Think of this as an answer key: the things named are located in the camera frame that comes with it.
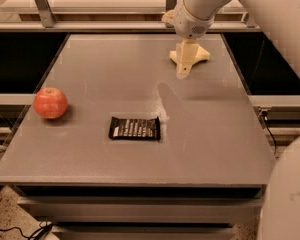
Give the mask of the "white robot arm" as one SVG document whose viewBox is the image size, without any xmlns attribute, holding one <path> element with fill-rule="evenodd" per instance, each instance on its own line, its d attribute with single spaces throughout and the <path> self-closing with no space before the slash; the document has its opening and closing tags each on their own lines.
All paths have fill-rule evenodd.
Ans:
<svg viewBox="0 0 300 240">
<path fill-rule="evenodd" d="M 178 0 L 162 21 L 183 38 L 172 53 L 177 76 L 189 75 L 200 60 L 202 37 L 216 13 L 231 0 Z M 260 65 L 269 86 L 292 90 L 287 70 L 300 80 L 300 0 L 238 0 L 276 48 Z M 300 137 L 276 161 L 265 192 L 257 240 L 300 240 Z"/>
</svg>

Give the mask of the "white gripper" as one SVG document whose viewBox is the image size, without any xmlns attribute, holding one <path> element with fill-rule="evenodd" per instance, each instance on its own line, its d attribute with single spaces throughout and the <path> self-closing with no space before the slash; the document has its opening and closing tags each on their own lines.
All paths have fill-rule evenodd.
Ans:
<svg viewBox="0 0 300 240">
<path fill-rule="evenodd" d="M 209 30 L 214 18 L 196 18 L 187 10 L 184 2 L 179 0 L 174 10 L 162 15 L 161 21 L 167 27 L 174 26 L 176 34 L 187 39 L 176 45 L 176 76 L 184 79 L 190 74 L 199 48 L 198 42 L 193 39 L 202 37 Z"/>
</svg>

